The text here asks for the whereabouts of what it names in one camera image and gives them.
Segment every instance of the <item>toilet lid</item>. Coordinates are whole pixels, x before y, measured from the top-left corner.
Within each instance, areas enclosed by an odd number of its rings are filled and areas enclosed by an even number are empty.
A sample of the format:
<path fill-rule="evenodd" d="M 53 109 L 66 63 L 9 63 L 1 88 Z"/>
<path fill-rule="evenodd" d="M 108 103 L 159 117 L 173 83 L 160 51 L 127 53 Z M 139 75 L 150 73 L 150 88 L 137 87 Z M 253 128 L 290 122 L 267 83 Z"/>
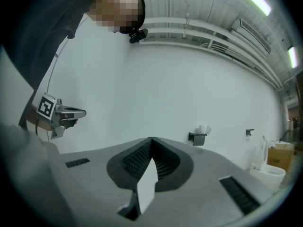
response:
<path fill-rule="evenodd" d="M 260 146 L 258 148 L 258 156 L 256 161 L 257 169 L 260 170 L 262 165 L 267 164 L 268 142 L 265 136 L 262 136 Z"/>

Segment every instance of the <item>black camera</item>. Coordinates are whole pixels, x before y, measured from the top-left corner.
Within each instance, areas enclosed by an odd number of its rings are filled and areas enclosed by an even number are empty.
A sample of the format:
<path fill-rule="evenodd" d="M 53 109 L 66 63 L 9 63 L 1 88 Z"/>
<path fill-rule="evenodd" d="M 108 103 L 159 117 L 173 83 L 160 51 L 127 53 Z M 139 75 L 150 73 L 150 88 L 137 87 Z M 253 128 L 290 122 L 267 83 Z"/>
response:
<path fill-rule="evenodd" d="M 130 33 L 129 43 L 134 44 L 136 42 L 139 42 L 140 40 L 146 38 L 147 35 L 148 35 L 148 30 L 146 28 Z"/>

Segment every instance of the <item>toilet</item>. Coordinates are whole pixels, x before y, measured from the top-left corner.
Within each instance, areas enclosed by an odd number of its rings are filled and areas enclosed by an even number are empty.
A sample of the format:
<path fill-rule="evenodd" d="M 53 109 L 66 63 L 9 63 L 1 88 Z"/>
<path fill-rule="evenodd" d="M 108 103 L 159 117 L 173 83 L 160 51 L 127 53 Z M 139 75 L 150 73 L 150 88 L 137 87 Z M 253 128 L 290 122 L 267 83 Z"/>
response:
<path fill-rule="evenodd" d="M 262 136 L 262 143 L 258 149 L 258 156 L 252 164 L 250 174 L 261 181 L 272 192 L 277 192 L 283 181 L 286 171 L 276 166 L 267 165 L 268 142 Z"/>

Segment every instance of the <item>white marker cube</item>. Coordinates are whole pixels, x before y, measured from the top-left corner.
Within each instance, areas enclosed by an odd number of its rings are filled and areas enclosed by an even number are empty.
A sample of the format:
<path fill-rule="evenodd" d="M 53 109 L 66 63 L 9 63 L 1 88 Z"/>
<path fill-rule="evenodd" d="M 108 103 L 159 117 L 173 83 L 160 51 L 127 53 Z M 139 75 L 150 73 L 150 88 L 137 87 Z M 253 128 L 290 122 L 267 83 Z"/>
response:
<path fill-rule="evenodd" d="M 37 114 L 51 120 L 57 99 L 48 93 L 43 93 L 37 107 Z"/>

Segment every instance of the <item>cardboard box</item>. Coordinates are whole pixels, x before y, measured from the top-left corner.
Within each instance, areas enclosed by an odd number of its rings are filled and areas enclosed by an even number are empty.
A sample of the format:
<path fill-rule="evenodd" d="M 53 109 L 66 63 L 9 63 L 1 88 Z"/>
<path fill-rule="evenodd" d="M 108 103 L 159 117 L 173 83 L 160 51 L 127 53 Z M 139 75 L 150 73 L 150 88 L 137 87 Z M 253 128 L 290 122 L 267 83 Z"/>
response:
<path fill-rule="evenodd" d="M 268 149 L 267 164 L 284 169 L 286 172 L 289 170 L 293 155 L 293 144 L 275 144 L 276 148 Z"/>

